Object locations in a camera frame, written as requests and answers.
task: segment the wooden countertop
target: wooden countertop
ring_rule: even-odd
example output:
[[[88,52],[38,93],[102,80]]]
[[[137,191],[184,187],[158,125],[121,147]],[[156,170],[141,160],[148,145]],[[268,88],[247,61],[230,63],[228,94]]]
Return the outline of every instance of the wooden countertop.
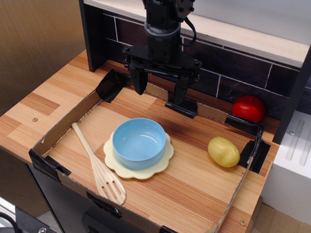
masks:
[[[31,164],[30,148],[91,93],[111,68],[124,70],[122,64],[108,61],[94,73],[89,72],[86,52],[81,53],[0,117],[0,146]],[[202,116],[185,117],[164,107],[164,103],[148,94],[139,96],[133,89],[124,88],[112,103],[102,102],[94,108],[90,117],[99,120],[90,126],[94,118],[85,117],[81,130],[90,139],[95,154],[103,160],[103,145],[119,123],[134,117],[148,117],[159,122],[171,136],[175,154],[169,167],[150,179],[122,179],[127,189],[124,206],[179,233],[203,233],[219,221],[245,172],[240,166],[219,167],[208,156],[207,144],[214,136],[222,135],[233,141],[241,152],[249,138]],[[265,119],[263,123],[267,130],[263,140],[271,145],[270,151],[260,174],[248,173],[220,232],[245,232],[247,226],[241,226],[240,221],[249,223],[259,199],[278,150],[278,145],[272,143],[277,122]],[[92,137],[94,130],[103,129],[105,133]],[[72,135],[73,132],[67,134],[49,155],[72,172],[71,178],[98,193],[90,162],[82,147],[79,148],[78,140],[73,142],[74,148],[66,144]]]

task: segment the blue bowl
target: blue bowl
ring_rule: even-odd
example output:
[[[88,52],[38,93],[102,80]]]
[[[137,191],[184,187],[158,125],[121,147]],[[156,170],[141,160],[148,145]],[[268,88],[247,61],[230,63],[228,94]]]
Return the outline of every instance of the blue bowl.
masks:
[[[164,129],[146,118],[122,123],[112,136],[117,158],[133,170],[145,169],[158,162],[163,156],[165,142]]]

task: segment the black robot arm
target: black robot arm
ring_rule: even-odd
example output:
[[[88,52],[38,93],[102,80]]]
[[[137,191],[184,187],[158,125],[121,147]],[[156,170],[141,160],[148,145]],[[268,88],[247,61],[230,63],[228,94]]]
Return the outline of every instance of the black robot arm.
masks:
[[[194,10],[194,0],[143,0],[147,11],[145,31],[146,46],[128,46],[125,67],[130,71],[134,88],[142,94],[148,82],[148,74],[161,78],[174,78],[175,103],[181,103],[189,85],[199,80],[202,63],[182,51],[180,23],[185,21],[196,34],[187,15]]]

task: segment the plate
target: plate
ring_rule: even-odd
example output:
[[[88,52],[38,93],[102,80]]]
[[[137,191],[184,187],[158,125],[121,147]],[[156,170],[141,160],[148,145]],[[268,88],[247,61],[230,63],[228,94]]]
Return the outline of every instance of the plate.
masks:
[[[113,136],[112,133],[110,139],[104,145],[104,153],[106,155],[105,163],[107,167],[114,170],[117,173],[117,175],[122,178],[136,178],[139,180],[148,179],[152,177],[154,174],[164,171],[168,167],[169,160],[172,158],[174,154],[174,148],[171,145],[171,138],[167,133],[165,134],[166,134],[166,143],[162,158],[151,167],[141,170],[131,170],[118,160],[116,152],[114,151],[112,146],[112,136]]]

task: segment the slotted spatula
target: slotted spatula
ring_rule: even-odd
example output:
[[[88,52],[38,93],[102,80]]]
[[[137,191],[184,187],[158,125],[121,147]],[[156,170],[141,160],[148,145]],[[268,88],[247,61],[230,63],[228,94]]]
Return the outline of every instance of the slotted spatula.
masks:
[[[91,160],[95,183],[101,196],[122,205],[126,199],[126,191],[117,176],[93,153],[77,123],[72,128],[80,139]]]

